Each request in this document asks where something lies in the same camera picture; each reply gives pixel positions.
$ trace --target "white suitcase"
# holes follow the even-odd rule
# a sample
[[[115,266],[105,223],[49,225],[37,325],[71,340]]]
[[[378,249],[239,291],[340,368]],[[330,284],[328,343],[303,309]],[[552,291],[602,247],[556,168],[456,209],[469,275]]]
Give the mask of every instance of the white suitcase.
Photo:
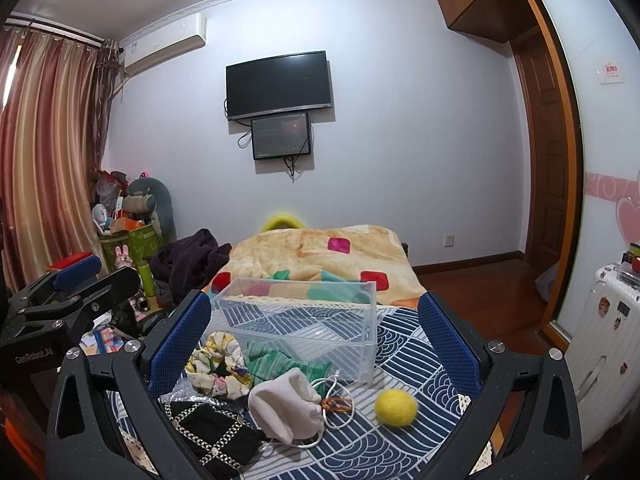
[[[617,270],[610,264],[596,272],[566,353],[583,450],[616,422],[640,387],[640,290],[621,282]]]

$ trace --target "bedsheet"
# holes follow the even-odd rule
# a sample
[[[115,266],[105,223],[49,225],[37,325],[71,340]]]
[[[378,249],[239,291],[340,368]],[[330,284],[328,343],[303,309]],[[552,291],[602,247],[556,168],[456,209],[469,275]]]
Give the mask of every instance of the bedsheet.
[[[247,277],[376,282],[378,303],[409,308],[425,293],[398,235],[375,225],[267,231],[236,245],[229,257],[205,292]]]

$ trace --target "baseboard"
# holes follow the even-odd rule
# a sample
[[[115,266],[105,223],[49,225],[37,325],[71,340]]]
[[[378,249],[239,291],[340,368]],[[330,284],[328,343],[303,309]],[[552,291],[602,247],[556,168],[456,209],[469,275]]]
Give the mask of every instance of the baseboard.
[[[489,256],[480,256],[479,258],[470,258],[468,260],[457,260],[455,262],[417,265],[412,268],[414,272],[420,276],[421,274],[433,274],[434,272],[446,272],[447,270],[466,269],[468,267],[496,264],[506,260],[521,260],[523,258],[524,253],[522,251],[511,251],[510,253],[490,254]]]

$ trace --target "pink bunny figurine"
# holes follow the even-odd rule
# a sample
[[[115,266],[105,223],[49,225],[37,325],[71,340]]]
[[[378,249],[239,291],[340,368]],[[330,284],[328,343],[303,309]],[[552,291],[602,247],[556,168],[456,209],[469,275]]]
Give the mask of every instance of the pink bunny figurine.
[[[126,245],[122,246],[122,250],[116,247],[116,269],[122,267],[133,267],[133,260],[129,256],[129,247]]]

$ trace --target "door frame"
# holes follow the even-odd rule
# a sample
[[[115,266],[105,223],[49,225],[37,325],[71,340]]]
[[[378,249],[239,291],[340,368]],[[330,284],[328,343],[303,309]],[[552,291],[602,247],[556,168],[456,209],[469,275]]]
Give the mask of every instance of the door frame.
[[[540,27],[531,27],[527,32],[519,35],[515,40],[511,40],[511,50],[513,52],[513,59],[516,62],[518,69],[518,77],[520,78],[520,86],[522,87],[522,94],[524,96],[524,105],[527,114],[527,127],[529,129],[529,160],[530,160],[530,183],[529,183],[529,223],[527,224],[527,241],[524,249],[524,261],[528,263],[528,256],[530,255],[531,243],[533,240],[533,219],[534,211],[536,208],[536,190],[538,188],[538,167],[536,165],[536,137],[535,129],[533,127],[533,113],[531,111],[531,104],[529,102],[529,91],[527,89],[527,81],[524,77],[524,67],[522,60],[520,59],[520,53],[516,50],[519,44],[527,41],[531,36],[541,34]]]
[[[564,130],[566,134],[567,147],[567,210],[564,219],[564,233],[562,234],[562,249],[560,251],[560,260],[558,261],[558,272],[554,280],[554,286],[551,290],[551,296],[546,304],[545,313],[540,322],[540,330],[554,342],[563,352],[569,347],[570,340],[554,323],[558,316],[562,301],[566,294],[569,278],[574,268],[575,251],[578,245],[578,235],[580,234],[580,222],[582,220],[582,199],[584,196],[584,161],[582,150],[582,132],[580,130],[580,116],[578,114],[577,100],[575,97],[574,85],[572,83],[569,65],[564,56],[564,51],[560,44],[556,30],[551,22],[546,9],[541,0],[527,0],[531,10],[533,11],[538,27],[545,40],[546,47],[549,50],[549,56],[552,68],[556,73],[558,80],[558,91],[560,93],[560,101],[562,103],[562,113],[564,115]],[[526,32],[526,34],[534,34],[535,29]],[[520,73],[520,81],[522,82],[521,66],[518,65]],[[529,123],[529,146],[533,146],[532,138],[533,129],[531,127],[531,115],[527,104],[527,122]],[[530,150],[532,157],[535,149]],[[535,160],[531,161],[531,200],[535,200]],[[531,243],[531,222],[533,208],[529,209],[529,228],[527,231],[527,245],[529,250]]]

